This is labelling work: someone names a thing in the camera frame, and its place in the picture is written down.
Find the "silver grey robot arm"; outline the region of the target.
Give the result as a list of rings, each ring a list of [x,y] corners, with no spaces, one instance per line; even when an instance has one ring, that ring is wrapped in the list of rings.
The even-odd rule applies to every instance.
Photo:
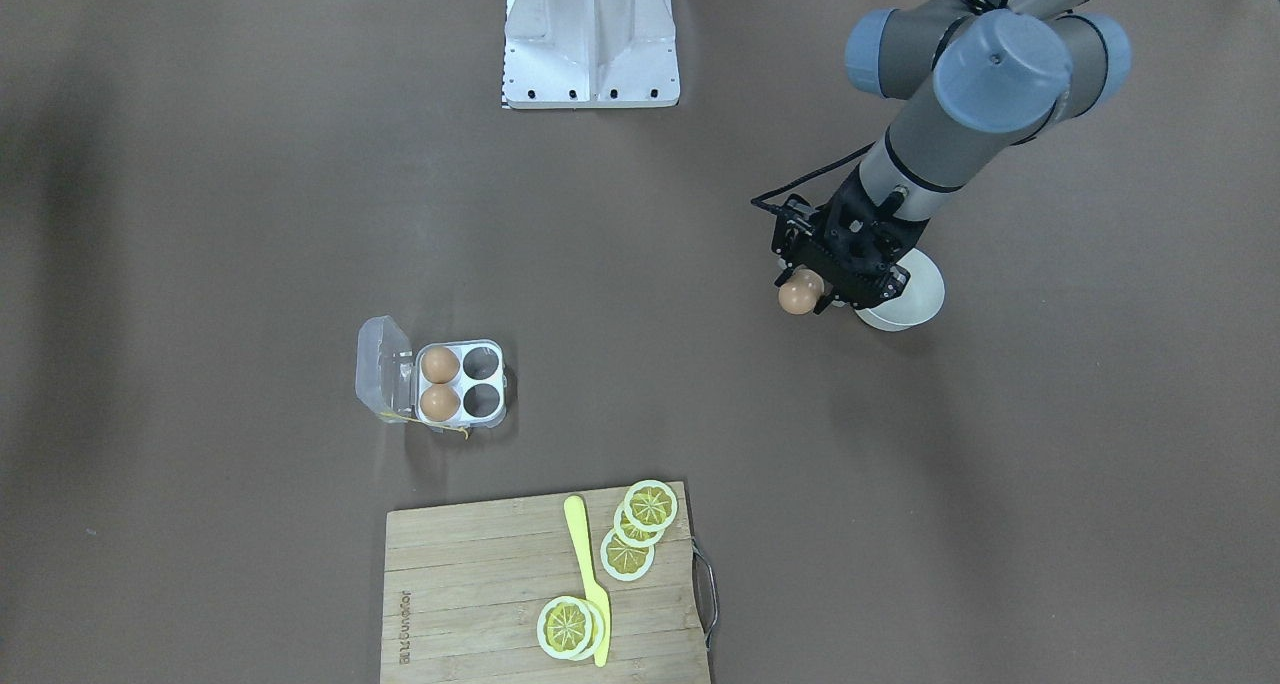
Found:
[[[780,306],[846,306],[882,330],[933,318],[937,266],[918,248],[937,211],[1005,149],[1096,110],[1125,83],[1132,45],[1093,0],[928,0],[870,12],[845,46],[850,82],[904,105],[820,205],[790,183],[754,205],[774,218]]]

